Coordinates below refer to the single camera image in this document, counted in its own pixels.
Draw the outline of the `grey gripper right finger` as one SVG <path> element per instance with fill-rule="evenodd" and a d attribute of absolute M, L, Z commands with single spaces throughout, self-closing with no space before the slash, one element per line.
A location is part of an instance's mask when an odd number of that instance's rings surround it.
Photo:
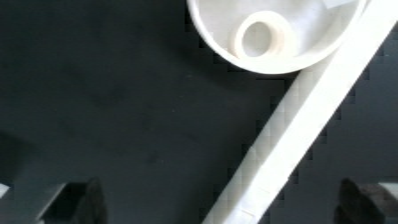
<path fill-rule="evenodd" d="M 334 224 L 398 224 L 398 183 L 341 180 Z"/>

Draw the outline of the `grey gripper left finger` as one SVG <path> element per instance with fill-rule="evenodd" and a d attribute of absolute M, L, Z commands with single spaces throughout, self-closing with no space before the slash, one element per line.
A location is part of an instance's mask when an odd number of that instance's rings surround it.
<path fill-rule="evenodd" d="M 0 224 L 108 224 L 99 179 L 64 182 L 28 192 L 10 188 L 0 197 Z"/>

